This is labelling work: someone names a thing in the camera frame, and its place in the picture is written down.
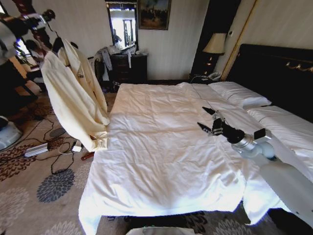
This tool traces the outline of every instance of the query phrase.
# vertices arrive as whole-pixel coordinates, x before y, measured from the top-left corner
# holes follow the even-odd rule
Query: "white pillow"
[[[209,84],[219,95],[228,102],[243,109],[270,105],[271,102],[264,96],[257,94],[235,82],[217,82]]]
[[[313,123],[277,106],[247,110],[313,170]]]

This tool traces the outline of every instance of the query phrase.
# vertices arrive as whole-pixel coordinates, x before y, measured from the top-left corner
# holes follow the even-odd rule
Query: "framed painting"
[[[171,0],[138,0],[140,29],[168,30]]]

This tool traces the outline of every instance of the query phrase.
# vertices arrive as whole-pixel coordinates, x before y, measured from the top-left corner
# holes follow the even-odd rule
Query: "floral carpet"
[[[106,94],[109,111],[116,94]],[[70,153],[75,141],[60,126],[47,94],[10,117],[23,131],[0,152],[1,235],[83,235],[78,206],[92,158],[82,161],[83,149]],[[26,149],[48,143],[48,152],[25,158]],[[192,228],[203,235],[283,235],[268,215],[254,226],[242,205],[235,212],[194,212],[160,217],[101,218],[99,235],[125,235],[132,228],[165,226]]]

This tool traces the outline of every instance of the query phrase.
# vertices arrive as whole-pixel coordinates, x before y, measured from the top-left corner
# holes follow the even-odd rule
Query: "power strip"
[[[24,154],[25,157],[29,158],[48,151],[48,143],[44,143],[32,148],[28,148]]]

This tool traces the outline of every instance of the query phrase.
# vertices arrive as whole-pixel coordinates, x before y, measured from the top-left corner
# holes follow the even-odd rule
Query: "cream wall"
[[[242,0],[231,30],[240,33],[254,0]],[[312,0],[257,0],[246,29],[237,45],[258,44],[313,49]],[[237,38],[228,38],[226,53],[220,57],[217,71],[223,71]],[[234,62],[232,57],[226,76]]]
[[[188,79],[209,0],[172,0],[167,31],[139,30],[139,49],[149,52],[149,79]]]
[[[2,0],[12,16],[12,0]],[[172,0],[168,30],[139,30],[139,48],[149,52],[148,79],[187,79],[194,61],[209,0]],[[56,14],[50,25],[61,37],[75,42],[86,56],[112,44],[104,0],[33,0],[37,12]],[[55,34],[47,28],[51,42]],[[25,39],[32,39],[31,33]]]

